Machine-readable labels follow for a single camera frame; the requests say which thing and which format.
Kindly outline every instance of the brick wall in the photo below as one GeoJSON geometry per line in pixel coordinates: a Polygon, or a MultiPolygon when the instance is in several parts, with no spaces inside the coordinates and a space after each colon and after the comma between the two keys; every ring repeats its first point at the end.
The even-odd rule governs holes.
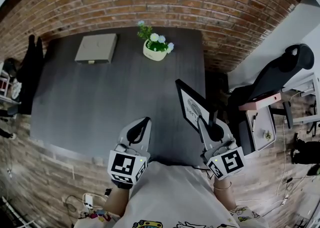
{"type": "Polygon", "coordinates": [[[22,59],[28,36],[51,39],[135,26],[201,30],[207,70],[233,70],[301,0],[7,0],[0,9],[0,56],[22,59]]]}

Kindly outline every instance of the white shirt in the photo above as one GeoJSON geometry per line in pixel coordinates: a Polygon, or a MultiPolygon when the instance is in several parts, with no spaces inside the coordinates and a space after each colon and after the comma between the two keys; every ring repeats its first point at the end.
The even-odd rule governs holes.
{"type": "Polygon", "coordinates": [[[200,170],[151,162],[132,190],[123,217],[81,213],[75,228],[268,228],[246,206],[228,211],[200,170]]]}

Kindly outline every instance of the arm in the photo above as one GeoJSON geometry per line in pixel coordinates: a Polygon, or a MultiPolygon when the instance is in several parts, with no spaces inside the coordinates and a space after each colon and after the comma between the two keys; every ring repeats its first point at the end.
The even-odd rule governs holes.
{"type": "Polygon", "coordinates": [[[129,191],[128,189],[121,189],[115,186],[105,202],[103,210],[122,217],[129,201],[129,191]]]}
{"type": "Polygon", "coordinates": [[[213,193],[218,199],[218,201],[220,201],[227,210],[233,210],[237,207],[234,193],[230,185],[231,185],[231,182],[228,178],[225,178],[222,180],[214,179],[213,193]]]}

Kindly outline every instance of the plug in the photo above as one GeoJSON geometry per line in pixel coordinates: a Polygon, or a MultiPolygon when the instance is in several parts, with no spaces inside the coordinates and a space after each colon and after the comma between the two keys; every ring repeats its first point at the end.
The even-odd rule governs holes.
{"type": "Polygon", "coordinates": [[[10,179],[12,179],[12,173],[11,173],[11,170],[10,170],[9,168],[7,168],[7,169],[6,169],[6,171],[7,171],[8,175],[9,175],[10,179]]]}
{"type": "Polygon", "coordinates": [[[284,197],[284,200],[283,200],[283,202],[281,203],[281,206],[283,206],[284,204],[286,204],[287,199],[289,199],[289,194],[287,194],[287,195],[284,197]]]}

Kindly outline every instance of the small plant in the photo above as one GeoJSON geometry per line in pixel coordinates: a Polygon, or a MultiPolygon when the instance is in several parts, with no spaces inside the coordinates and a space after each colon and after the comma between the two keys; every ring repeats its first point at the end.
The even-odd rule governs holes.
{"type": "Polygon", "coordinates": [[[138,23],[140,31],[137,35],[146,40],[146,47],[152,51],[160,51],[170,53],[174,49],[174,44],[172,42],[167,43],[166,38],[163,35],[158,35],[152,33],[152,27],[146,26],[145,21],[139,21],[138,23]]]}
{"type": "Polygon", "coordinates": [[[265,138],[267,141],[270,141],[270,140],[271,140],[272,134],[271,134],[271,132],[270,132],[269,130],[264,132],[264,138],[265,138]]]}

